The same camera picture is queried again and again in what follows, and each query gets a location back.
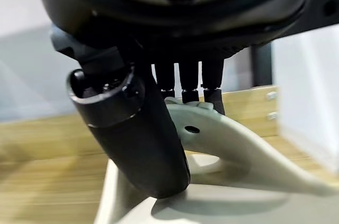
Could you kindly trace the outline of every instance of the wooden surface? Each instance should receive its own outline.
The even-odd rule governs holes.
[[[224,95],[229,117],[248,126],[300,167],[339,188],[306,154],[277,136],[274,87]],[[77,115],[0,124],[0,224],[93,223],[106,155]]]
[[[93,223],[104,154],[0,164],[0,224]]]

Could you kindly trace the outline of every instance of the metal screw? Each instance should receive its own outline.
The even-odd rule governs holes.
[[[276,92],[270,92],[266,94],[266,99],[268,101],[273,101],[276,99],[277,93]]]
[[[267,119],[269,121],[274,121],[278,118],[278,113],[277,112],[272,112],[267,115]]]

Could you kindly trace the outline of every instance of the beige curved mount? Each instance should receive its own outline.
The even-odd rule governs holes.
[[[211,104],[170,99],[167,107],[185,150],[208,154],[187,156],[188,189],[166,200],[147,198],[109,161],[96,224],[261,223],[263,216],[271,218],[269,223],[287,223],[286,218],[301,218],[289,216],[298,204],[310,211],[312,221],[319,218],[313,207],[339,218],[333,203],[338,196],[325,197],[336,195],[334,189]]]

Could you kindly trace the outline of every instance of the white wall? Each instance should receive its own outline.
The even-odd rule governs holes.
[[[339,171],[339,26],[275,41],[281,134]]]
[[[67,74],[78,67],[56,53],[40,0],[0,0],[0,121],[35,119],[73,112],[65,90]],[[179,74],[176,75],[180,94]],[[222,89],[251,87],[249,55],[227,60]]]
[[[77,67],[53,50],[49,26],[0,38],[0,121],[72,112],[65,79]]]

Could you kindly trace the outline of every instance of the round hole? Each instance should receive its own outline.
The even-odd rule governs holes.
[[[194,126],[186,126],[185,130],[187,130],[190,133],[195,133],[195,134],[200,132],[200,130]]]
[[[328,1],[323,7],[325,16],[332,16],[337,13],[337,3],[334,0]]]

